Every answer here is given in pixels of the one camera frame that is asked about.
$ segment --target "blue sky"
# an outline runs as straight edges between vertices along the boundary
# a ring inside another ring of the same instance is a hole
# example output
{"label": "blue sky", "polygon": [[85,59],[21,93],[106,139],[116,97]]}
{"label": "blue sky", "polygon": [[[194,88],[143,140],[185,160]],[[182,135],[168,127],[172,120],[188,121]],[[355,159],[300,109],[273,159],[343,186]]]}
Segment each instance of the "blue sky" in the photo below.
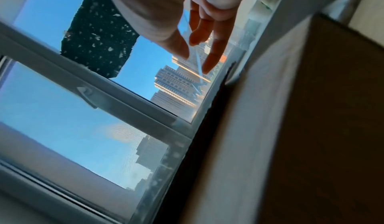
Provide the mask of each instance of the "blue sky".
{"label": "blue sky", "polygon": [[[14,25],[55,51],[83,0],[27,0]],[[185,30],[183,21],[179,29]],[[150,99],[154,76],[171,54],[139,37],[113,80]],[[16,64],[0,89],[0,120],[48,148],[122,186],[134,188],[149,170],[134,164],[142,132]]]}

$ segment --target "window pane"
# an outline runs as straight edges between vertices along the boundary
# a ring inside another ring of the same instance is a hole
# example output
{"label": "window pane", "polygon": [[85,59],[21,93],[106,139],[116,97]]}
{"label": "window pane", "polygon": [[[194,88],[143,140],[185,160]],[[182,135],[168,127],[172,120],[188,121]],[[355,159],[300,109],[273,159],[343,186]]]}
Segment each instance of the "window pane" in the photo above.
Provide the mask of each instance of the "window pane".
{"label": "window pane", "polygon": [[[183,60],[139,36],[111,0],[0,2],[0,16],[21,31],[189,122],[241,32],[235,29],[220,63],[203,75],[201,64],[210,51],[212,36],[193,47],[190,58]],[[188,17],[185,11],[179,24],[186,40]]]}
{"label": "window pane", "polygon": [[156,182],[168,151],[167,144],[17,62],[0,80],[0,122],[126,189],[130,213]]}

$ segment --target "window handle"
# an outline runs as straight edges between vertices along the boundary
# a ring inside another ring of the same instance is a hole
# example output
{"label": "window handle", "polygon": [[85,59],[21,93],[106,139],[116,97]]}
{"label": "window handle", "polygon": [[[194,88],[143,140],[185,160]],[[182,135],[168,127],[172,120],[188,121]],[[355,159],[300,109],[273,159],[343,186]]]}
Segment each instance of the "window handle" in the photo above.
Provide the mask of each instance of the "window handle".
{"label": "window handle", "polygon": [[80,97],[89,105],[91,106],[92,108],[94,109],[97,109],[97,106],[96,104],[94,104],[92,102],[92,100],[89,98],[89,96],[92,94],[92,90],[87,88],[87,87],[83,87],[83,86],[78,86],[77,87],[77,90],[79,91],[80,93]]}

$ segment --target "window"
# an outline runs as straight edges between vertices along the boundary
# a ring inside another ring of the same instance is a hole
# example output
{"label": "window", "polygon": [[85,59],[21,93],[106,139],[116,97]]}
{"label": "window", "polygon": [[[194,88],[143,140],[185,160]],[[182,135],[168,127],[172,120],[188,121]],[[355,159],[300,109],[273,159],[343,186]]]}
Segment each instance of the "window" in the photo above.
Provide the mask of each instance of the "window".
{"label": "window", "polygon": [[[15,16],[0,6],[12,24],[0,22],[0,155],[59,186],[58,198],[85,211],[147,223],[227,69],[244,53],[238,31],[226,62],[202,75],[198,56],[183,61],[140,37],[111,0],[23,1],[9,1]],[[185,38],[186,16],[179,24]],[[192,49],[208,54],[212,39]],[[57,174],[59,166],[66,171]]]}

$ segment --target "sky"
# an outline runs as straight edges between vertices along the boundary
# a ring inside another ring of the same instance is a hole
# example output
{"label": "sky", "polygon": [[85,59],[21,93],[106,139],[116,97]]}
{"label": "sky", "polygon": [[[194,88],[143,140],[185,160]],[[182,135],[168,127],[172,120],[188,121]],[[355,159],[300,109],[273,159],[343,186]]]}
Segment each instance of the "sky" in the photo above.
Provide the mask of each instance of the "sky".
{"label": "sky", "polygon": [[[58,52],[82,1],[27,0],[14,26]],[[187,24],[180,23],[181,32]],[[171,54],[139,37],[113,81],[150,99],[158,90],[154,77],[165,65],[176,68]],[[135,164],[144,133],[21,64],[0,88],[0,108],[6,109],[0,110],[3,123],[123,188],[133,189],[150,174]]]}

